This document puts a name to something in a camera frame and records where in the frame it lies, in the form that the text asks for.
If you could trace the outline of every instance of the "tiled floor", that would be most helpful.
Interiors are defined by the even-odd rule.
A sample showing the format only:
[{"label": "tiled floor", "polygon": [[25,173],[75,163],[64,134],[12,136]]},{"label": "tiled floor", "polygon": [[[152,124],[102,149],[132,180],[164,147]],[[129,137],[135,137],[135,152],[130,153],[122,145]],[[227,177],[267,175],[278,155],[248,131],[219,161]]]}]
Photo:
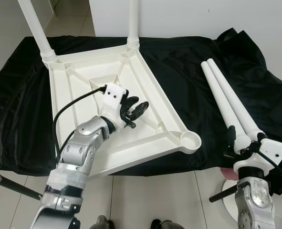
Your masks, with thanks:
[{"label": "tiled floor", "polygon": [[[60,0],[47,36],[95,36],[88,0]],[[46,177],[2,172],[42,192]],[[224,181],[218,168],[156,177],[101,177],[89,180],[77,215],[82,229],[106,215],[118,229],[148,229],[154,218],[171,219],[186,229],[235,229],[221,201],[210,203]],[[282,195],[274,196],[275,221],[282,228]],[[28,229],[39,202],[0,187],[0,229]]]}]

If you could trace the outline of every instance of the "black pole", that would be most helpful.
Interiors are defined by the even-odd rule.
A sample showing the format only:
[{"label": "black pole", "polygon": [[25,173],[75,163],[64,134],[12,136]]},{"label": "black pole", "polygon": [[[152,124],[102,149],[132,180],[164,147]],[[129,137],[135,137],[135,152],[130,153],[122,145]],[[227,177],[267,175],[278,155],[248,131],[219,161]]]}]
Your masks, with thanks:
[{"label": "black pole", "polygon": [[235,193],[236,191],[237,191],[237,186],[234,185],[234,186],[232,186],[232,187],[230,187],[230,188],[228,188],[228,189],[226,189],[226,190],[224,190],[224,191],[222,191],[222,192],[220,192],[220,193],[218,193],[218,194],[216,194],[216,195],[210,197],[210,198],[209,198],[209,201],[210,201],[211,203],[213,203],[213,202],[215,202],[215,201],[217,201],[217,200],[220,200],[220,199],[225,198],[225,197],[227,197],[227,196],[229,196],[229,195],[232,195],[232,194]]},{"label": "black pole", "polygon": [[40,194],[39,192],[31,190],[23,185],[20,185],[12,180],[7,179],[6,177],[2,177],[1,175],[0,177],[1,177],[1,181],[0,181],[1,186],[19,192],[33,199],[41,200],[42,194]]}]

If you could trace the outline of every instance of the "black fabric cover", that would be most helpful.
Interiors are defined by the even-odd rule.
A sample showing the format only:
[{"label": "black fabric cover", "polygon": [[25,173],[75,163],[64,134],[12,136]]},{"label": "black fabric cover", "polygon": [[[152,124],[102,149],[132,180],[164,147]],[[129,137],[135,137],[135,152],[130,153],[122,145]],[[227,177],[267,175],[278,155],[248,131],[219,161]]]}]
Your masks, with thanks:
[{"label": "black fabric cover", "polygon": [[[57,55],[116,46],[126,38],[53,37]],[[213,58],[258,126],[282,142],[282,81],[272,75],[265,59],[245,32],[233,29],[218,39],[141,38],[140,51],[188,129],[202,139],[192,155],[173,153],[116,173],[154,176],[232,167],[224,156],[226,126],[200,63]],[[32,37],[26,37],[0,71],[0,169],[46,176],[55,167],[48,70]],[[276,171],[272,189],[282,193]]]}]

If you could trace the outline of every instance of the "white bracket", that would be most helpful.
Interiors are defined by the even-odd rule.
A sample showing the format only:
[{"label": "white bracket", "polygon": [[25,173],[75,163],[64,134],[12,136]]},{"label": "white bracket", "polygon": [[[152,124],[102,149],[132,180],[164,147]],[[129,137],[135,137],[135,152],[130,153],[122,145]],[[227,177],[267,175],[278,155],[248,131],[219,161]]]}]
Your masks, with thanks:
[{"label": "white bracket", "polygon": [[104,94],[103,108],[100,112],[101,116],[106,117],[115,125],[117,131],[125,127],[125,122],[120,116],[121,101],[124,94],[126,94],[126,89],[115,83],[108,84]]},{"label": "white bracket", "polygon": [[[261,140],[260,152],[266,155],[277,165],[282,161],[282,143],[268,138]],[[257,153],[253,153],[251,157],[246,160],[238,161],[234,164],[234,172],[238,174],[238,170],[241,167],[257,167],[264,171],[264,175],[267,176],[269,171],[274,168],[272,164],[266,161]]]}]

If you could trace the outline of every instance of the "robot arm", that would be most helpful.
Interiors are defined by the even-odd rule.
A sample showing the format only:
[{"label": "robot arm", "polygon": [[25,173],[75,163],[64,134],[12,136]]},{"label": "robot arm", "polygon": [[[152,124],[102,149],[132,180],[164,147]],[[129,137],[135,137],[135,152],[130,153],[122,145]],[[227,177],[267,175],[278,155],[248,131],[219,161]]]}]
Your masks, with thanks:
[{"label": "robot arm", "polygon": [[109,84],[104,93],[100,116],[79,125],[71,139],[65,143],[57,168],[52,170],[46,183],[41,206],[31,229],[78,229],[80,222],[75,214],[81,209],[82,193],[90,175],[94,156],[110,134],[133,123],[148,108],[137,97],[128,98],[128,91],[116,84]]},{"label": "robot arm", "polygon": [[282,143],[268,139],[257,127],[212,59],[202,62],[201,67],[227,128],[234,130],[233,151],[247,157],[233,167],[240,179],[235,194],[238,226],[240,229],[275,229],[273,201],[265,176],[282,161]]}]

